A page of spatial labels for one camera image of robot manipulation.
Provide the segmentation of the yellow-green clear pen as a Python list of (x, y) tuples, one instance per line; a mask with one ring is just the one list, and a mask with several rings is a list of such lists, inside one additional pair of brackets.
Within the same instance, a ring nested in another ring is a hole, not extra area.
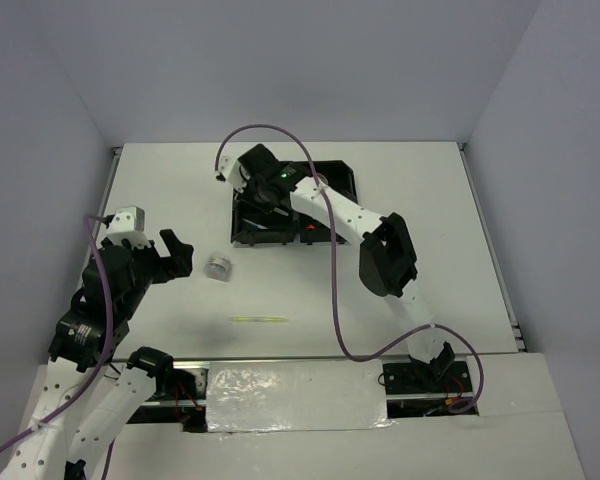
[(234, 323), (286, 323), (289, 319), (275, 316), (234, 316), (229, 317)]

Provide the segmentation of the clear pen blue ink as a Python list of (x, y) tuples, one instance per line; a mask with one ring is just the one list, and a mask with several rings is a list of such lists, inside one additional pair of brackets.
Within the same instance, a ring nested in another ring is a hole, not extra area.
[(249, 220), (249, 219), (243, 219), (243, 221), (244, 221), (246, 224), (248, 224), (248, 225), (250, 225), (251, 227), (254, 227), (254, 228), (258, 229), (258, 230), (269, 230), (269, 228), (268, 228), (267, 226), (265, 226), (265, 225), (262, 225), (262, 224), (259, 224), (259, 223), (257, 223), (257, 222), (254, 222), (254, 221), (251, 221), (251, 220)]

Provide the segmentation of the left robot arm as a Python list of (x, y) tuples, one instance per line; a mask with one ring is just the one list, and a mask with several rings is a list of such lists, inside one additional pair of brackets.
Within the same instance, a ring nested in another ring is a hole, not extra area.
[(160, 237), (166, 257), (152, 243), (133, 245), (129, 234), (92, 243), (80, 288), (56, 325), (40, 396), (27, 428), (7, 444), (13, 455), (0, 478), (87, 478), (139, 406), (175, 389), (172, 356), (141, 347), (105, 398), (87, 408), (148, 289), (192, 273), (193, 246), (170, 229)]

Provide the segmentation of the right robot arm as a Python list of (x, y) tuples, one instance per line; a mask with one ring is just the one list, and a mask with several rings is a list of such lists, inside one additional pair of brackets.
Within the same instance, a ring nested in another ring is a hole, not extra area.
[(384, 299), (412, 334), (408, 355), (416, 364), (416, 383), (437, 391), (455, 360), (451, 345), (434, 332), (435, 322), (416, 279), (417, 255), (405, 220), (358, 205), (323, 181), (311, 162), (283, 162), (258, 144), (237, 158), (220, 157), (216, 178), (227, 181), (241, 199), (265, 212), (276, 207), (311, 217), (358, 248), (358, 277)]

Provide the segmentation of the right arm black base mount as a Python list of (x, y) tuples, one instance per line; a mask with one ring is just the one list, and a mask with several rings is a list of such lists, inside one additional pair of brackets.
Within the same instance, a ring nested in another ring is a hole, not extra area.
[(424, 395), (471, 393), (472, 382), (467, 364), (455, 361), (439, 380), (432, 380), (423, 368), (411, 362), (385, 363), (378, 382), (387, 395)]

